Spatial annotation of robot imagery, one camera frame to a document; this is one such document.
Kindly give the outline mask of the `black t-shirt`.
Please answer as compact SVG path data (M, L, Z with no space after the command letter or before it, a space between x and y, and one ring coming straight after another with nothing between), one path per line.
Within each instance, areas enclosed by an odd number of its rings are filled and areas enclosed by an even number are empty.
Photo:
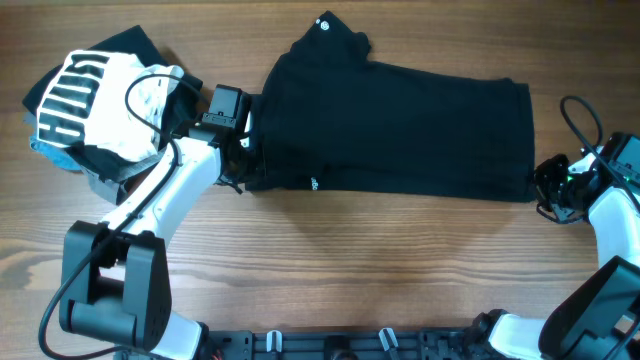
M278 59L252 104L261 167L249 191L533 199L526 84L403 68L370 49L325 12Z

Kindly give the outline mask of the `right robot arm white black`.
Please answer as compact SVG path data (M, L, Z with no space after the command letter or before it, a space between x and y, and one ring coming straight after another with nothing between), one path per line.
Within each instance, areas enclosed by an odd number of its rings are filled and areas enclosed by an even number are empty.
M639 190L632 166L590 153L563 154L533 177L539 212L567 225L589 223L597 271L547 319L503 310L480 314L464 332L462 353L489 359L636 359L639 356Z

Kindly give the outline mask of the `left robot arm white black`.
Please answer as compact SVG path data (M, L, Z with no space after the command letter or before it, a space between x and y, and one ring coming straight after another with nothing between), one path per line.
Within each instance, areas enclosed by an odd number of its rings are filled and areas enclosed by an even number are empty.
M74 223L50 303L60 328L113 352L209 358L207 326L172 310L166 248L200 195L232 184L249 162L247 134L196 127L169 142L140 187L100 222Z

